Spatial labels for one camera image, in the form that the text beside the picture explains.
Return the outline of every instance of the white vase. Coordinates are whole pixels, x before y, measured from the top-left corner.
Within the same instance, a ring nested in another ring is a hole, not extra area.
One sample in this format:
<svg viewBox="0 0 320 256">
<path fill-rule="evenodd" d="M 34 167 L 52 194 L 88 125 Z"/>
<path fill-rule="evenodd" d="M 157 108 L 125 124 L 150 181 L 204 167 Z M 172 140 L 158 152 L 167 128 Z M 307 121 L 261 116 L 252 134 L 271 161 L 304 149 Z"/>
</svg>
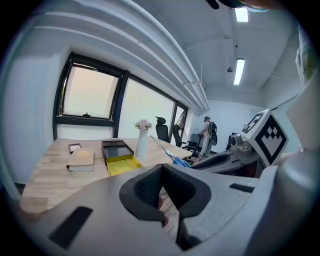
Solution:
<svg viewBox="0 0 320 256">
<path fill-rule="evenodd" d="M 135 147 L 135 155 L 137 157 L 144 157 L 147 152 L 147 134 L 148 130 L 140 130 L 138 140 Z"/>
</svg>

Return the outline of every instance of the white cube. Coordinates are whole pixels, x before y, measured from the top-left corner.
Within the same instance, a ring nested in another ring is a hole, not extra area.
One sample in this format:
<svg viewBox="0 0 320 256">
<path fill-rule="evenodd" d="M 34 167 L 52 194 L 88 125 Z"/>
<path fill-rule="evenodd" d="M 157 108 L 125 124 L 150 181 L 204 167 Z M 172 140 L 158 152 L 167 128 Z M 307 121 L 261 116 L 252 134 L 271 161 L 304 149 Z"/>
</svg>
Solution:
<svg viewBox="0 0 320 256">
<path fill-rule="evenodd" d="M 286 148 L 289 138 L 269 109 L 257 113 L 240 132 L 259 154 L 266 167 Z"/>
</svg>

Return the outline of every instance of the small photo frame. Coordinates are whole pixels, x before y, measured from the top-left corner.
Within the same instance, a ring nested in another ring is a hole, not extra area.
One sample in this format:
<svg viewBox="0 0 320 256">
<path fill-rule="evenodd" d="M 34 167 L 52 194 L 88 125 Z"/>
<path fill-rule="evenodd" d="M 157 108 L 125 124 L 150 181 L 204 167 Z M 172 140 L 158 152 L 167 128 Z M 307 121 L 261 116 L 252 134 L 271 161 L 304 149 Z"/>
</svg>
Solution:
<svg viewBox="0 0 320 256">
<path fill-rule="evenodd" d="M 75 151 L 75 149 L 81 148 L 80 143 L 69 144 L 68 146 L 69 146 L 69 152 L 70 152 L 70 154 L 72 154 L 72 153 Z"/>
</svg>

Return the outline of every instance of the tabletop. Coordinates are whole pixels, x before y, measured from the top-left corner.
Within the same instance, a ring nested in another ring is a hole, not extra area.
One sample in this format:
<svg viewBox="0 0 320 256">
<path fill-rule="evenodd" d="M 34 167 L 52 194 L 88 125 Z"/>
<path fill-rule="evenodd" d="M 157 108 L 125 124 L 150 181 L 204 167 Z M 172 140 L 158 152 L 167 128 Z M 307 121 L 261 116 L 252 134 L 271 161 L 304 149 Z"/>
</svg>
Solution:
<svg viewBox="0 0 320 256">
<path fill-rule="evenodd" d="M 123 140 L 133 151 L 137 138 L 117 138 Z M 156 139 L 166 150 L 181 159 L 192 155 L 190 151 Z M 70 172 L 66 168 L 70 158 L 69 144 L 80 143 L 82 148 L 94 149 L 94 171 Z M 147 152 L 144 157 L 135 156 L 142 166 L 172 164 L 172 160 L 151 138 L 147 137 Z M 84 186 L 107 178 L 110 174 L 104 162 L 101 140 L 56 139 L 37 163 L 26 184 L 20 200 L 21 209 L 28 214 L 41 214 L 67 199 Z"/>
</svg>

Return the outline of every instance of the backpack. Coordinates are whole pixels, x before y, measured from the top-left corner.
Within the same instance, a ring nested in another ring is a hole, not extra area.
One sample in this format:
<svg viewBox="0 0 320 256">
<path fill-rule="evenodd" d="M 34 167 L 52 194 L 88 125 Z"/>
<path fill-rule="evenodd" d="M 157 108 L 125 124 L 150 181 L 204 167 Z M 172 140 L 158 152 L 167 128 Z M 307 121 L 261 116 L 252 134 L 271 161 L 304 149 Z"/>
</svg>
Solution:
<svg viewBox="0 0 320 256">
<path fill-rule="evenodd" d="M 211 122 L 208 127 L 208 132 L 210 134 L 211 144 L 213 146 L 217 145 L 218 137 L 217 137 L 217 125 L 214 122 Z"/>
</svg>

